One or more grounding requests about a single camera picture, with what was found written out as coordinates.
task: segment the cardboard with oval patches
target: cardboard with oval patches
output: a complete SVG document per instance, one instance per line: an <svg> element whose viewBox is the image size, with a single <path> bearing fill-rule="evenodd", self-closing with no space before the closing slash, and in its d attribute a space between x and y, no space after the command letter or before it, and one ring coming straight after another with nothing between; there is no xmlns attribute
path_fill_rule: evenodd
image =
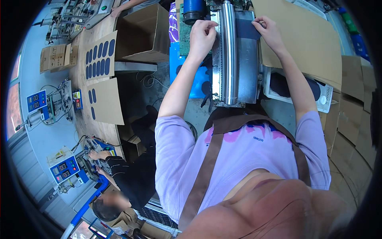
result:
<svg viewBox="0 0 382 239"><path fill-rule="evenodd" d="M84 51L86 80L114 76L114 55L117 32L89 44Z"/></svg>
<svg viewBox="0 0 382 239"><path fill-rule="evenodd" d="M89 85L84 96L90 102L93 120L116 125L125 125L118 94L117 78Z"/></svg>

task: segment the lavender t-shirt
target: lavender t-shirt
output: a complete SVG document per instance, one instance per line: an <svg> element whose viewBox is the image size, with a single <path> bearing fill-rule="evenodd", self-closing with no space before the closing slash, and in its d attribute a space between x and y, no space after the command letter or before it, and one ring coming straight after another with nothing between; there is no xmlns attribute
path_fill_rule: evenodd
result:
<svg viewBox="0 0 382 239"><path fill-rule="evenodd" d="M213 130L212 127L205 131L195 143L182 118L157 119L155 187L163 209L176 223L206 155ZM328 190L329 162L317 112L310 111L299 120L296 141L306 155L312 188ZM259 168L284 179L298 179L291 141L267 122L247 123L239 130L225 133L198 213L223 201L237 183Z"/></svg>

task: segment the man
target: man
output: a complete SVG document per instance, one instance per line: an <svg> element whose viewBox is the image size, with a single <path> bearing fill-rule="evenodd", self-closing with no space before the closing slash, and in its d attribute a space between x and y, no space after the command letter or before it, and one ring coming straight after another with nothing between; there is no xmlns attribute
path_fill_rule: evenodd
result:
<svg viewBox="0 0 382 239"><path fill-rule="evenodd" d="M113 8L111 16L114 18L124 17L139 9L158 3L160 0L126 0L119 7Z"/></svg>
<svg viewBox="0 0 382 239"><path fill-rule="evenodd" d="M158 111L152 106L147 106L146 110L147 115L131 124L134 134L147 148L135 162L128 164L122 157L112 156L109 151L89 153L93 160L107 161L112 175L100 168L97 172L118 189L104 193L94 201L93 212L102 221L114 220L129 207L136 210L143 208L155 193L155 134L149 127L155 123Z"/></svg>

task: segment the blue hose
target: blue hose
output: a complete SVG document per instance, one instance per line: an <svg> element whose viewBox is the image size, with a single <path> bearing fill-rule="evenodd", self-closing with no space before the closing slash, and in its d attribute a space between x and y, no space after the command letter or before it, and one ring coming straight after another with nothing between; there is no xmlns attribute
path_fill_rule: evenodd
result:
<svg viewBox="0 0 382 239"><path fill-rule="evenodd" d="M80 221L81 217L85 214L85 212L89 209L89 203L93 200L94 197L98 197L103 190L106 189L106 187L109 185L109 181L107 178L103 175L99 176L99 179L102 182L102 185L93 193L93 195L86 201L86 203L82 206L82 208L78 211L78 213L73 217L70 224L73 226L76 226L77 223Z"/></svg>

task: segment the metal roller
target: metal roller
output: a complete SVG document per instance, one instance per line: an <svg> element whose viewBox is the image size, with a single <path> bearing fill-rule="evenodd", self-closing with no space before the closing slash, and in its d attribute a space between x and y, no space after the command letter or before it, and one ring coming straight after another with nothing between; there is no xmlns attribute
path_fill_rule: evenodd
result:
<svg viewBox="0 0 382 239"><path fill-rule="evenodd" d="M236 62L236 26L235 12L230 1L222 4L223 28L223 68L224 68L224 103L236 104L238 98L238 77Z"/></svg>

